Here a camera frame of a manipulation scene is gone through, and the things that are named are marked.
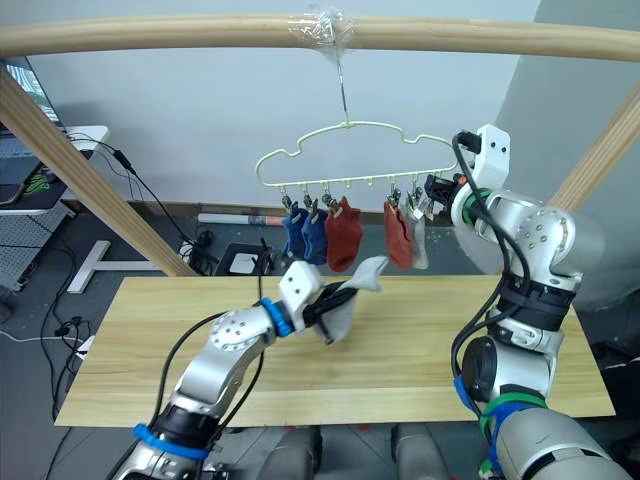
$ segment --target white stand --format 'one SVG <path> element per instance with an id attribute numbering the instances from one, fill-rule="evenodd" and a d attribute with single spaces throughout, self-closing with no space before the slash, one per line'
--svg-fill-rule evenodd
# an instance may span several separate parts
<path id="1" fill-rule="evenodd" d="M 104 262 L 102 261 L 102 257 L 104 257 L 105 253 L 111 246 L 111 242 L 107 240 L 98 240 L 89 254 L 87 258 L 84 259 L 78 273 L 73 277 L 73 281 L 69 284 L 69 288 L 67 288 L 67 293 L 83 293 L 84 289 L 87 287 L 89 281 L 93 277 L 93 274 L 98 271 L 149 271 L 149 270 L 160 270 L 156 265 L 151 262 L 141 260 L 141 261 L 128 261 L 128 262 Z"/>

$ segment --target metal rack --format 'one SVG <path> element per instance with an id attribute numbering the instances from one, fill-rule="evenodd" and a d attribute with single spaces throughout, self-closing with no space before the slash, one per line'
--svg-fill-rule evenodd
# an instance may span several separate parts
<path id="1" fill-rule="evenodd" d="M 65 216 L 75 214 L 62 202 L 37 216 L 38 222 L 51 231 L 60 225 Z M 51 233 L 32 222 L 25 215 L 8 215 L 0 217 L 0 244 L 43 246 Z M 39 248 L 0 247 L 0 285 L 10 290 L 20 291 L 23 284 L 20 277 L 38 255 Z"/>

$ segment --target wooden table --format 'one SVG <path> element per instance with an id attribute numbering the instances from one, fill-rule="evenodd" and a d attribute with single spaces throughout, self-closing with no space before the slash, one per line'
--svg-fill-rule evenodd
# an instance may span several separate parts
<path id="1" fill-rule="evenodd" d="M 265 279 L 265 294 L 271 298 L 277 298 L 278 280 Z M 255 391 L 232 424 L 473 419 L 452 386 L 450 344 L 497 280 L 383 277 L 381 293 L 359 294 L 353 329 L 343 342 L 326 346 L 307 331 L 271 346 Z M 162 364 L 178 337 L 208 315 L 252 304 L 256 290 L 255 278 L 126 278 L 57 424 L 125 427 L 147 421 Z M 573 310 L 563 328 L 566 338 L 550 407 L 576 417 L 613 415 Z M 176 355 L 165 399 L 208 330 L 194 334 Z"/>

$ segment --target clothes hanger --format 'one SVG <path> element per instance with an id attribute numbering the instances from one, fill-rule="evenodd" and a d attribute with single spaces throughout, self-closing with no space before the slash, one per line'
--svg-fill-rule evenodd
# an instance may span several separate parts
<path id="1" fill-rule="evenodd" d="M 415 145 L 419 143 L 421 140 L 432 140 L 432 141 L 447 145 L 449 148 L 452 148 L 451 142 L 441 137 L 436 137 L 436 136 L 427 135 L 427 134 L 420 134 L 415 138 L 409 138 L 407 137 L 407 134 L 404 131 L 404 129 L 397 125 L 393 125 L 390 123 L 383 123 L 383 122 L 351 120 L 349 117 L 349 109 L 347 107 L 347 99 L 346 99 L 345 90 L 344 90 L 344 79 L 342 75 L 342 64 L 340 62 L 339 48 L 338 48 L 338 45 L 336 44 L 335 28 L 333 26 L 333 22 L 331 21 L 326 22 L 326 27 L 323 28 L 323 31 L 321 33 L 322 33 L 322 38 L 324 40 L 323 47 L 325 48 L 325 50 L 327 45 L 329 46 L 333 45 L 333 53 L 335 55 L 335 62 L 338 70 L 338 80 L 340 82 L 340 94 L 342 99 L 342 108 L 344 112 L 344 122 L 338 123 L 336 125 L 330 125 L 328 127 L 320 128 L 318 130 L 314 130 L 312 132 L 304 134 L 303 136 L 298 138 L 298 140 L 296 140 L 296 150 L 293 152 L 290 152 L 284 148 L 278 148 L 272 152 L 267 153 L 266 155 L 263 155 L 258 160 L 258 163 L 256 163 L 256 166 L 255 166 L 256 178 L 260 183 L 262 183 L 262 185 L 266 187 L 281 188 L 281 187 L 288 187 L 288 186 L 302 187 L 302 186 L 308 186 L 308 185 L 328 185 L 330 183 L 344 182 L 348 188 L 348 186 L 351 184 L 352 181 L 362 180 L 362 181 L 366 181 L 368 185 L 373 185 L 373 181 L 375 179 L 389 177 L 389 174 L 378 174 L 378 175 L 366 175 L 366 176 L 358 176 L 358 177 L 324 178 L 320 180 L 305 180 L 300 182 L 270 183 L 270 182 L 264 181 L 260 173 L 260 169 L 264 164 L 264 162 L 278 155 L 285 155 L 289 158 L 297 157 L 298 155 L 303 153 L 304 143 L 307 140 L 309 140 L 310 138 L 316 137 L 318 135 L 322 135 L 324 133 L 332 132 L 335 130 L 352 129 L 352 128 L 360 128 L 360 127 L 384 128 L 387 130 L 393 130 L 395 132 L 398 132 L 400 135 L 400 141 L 409 145 Z M 455 170 L 456 168 L 457 168 L 457 162 L 454 161 L 449 166 L 446 166 L 444 168 L 416 170 L 412 172 L 400 172 L 400 173 L 393 174 L 393 176 L 396 176 L 396 177 L 411 176 L 412 178 L 417 179 L 420 175 L 426 175 L 429 173 L 443 173 L 443 172 Z"/>

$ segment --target wooden rod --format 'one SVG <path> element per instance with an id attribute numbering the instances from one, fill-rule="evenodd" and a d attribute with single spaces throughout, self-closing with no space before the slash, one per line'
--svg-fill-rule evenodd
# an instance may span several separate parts
<path id="1" fill-rule="evenodd" d="M 298 47 L 309 15 L 188 15 L 80 20 L 0 29 L 0 57 L 185 47 Z M 640 34 L 627 30 L 416 17 L 360 17 L 338 25 L 345 48 L 509 53 L 640 61 Z"/>
<path id="2" fill-rule="evenodd" d="M 640 136 L 640 83 L 576 165 L 549 205 L 577 210 Z"/>
<path id="3" fill-rule="evenodd" d="M 0 122 L 127 243 L 169 276 L 196 273 L 96 172 L 0 66 Z"/>

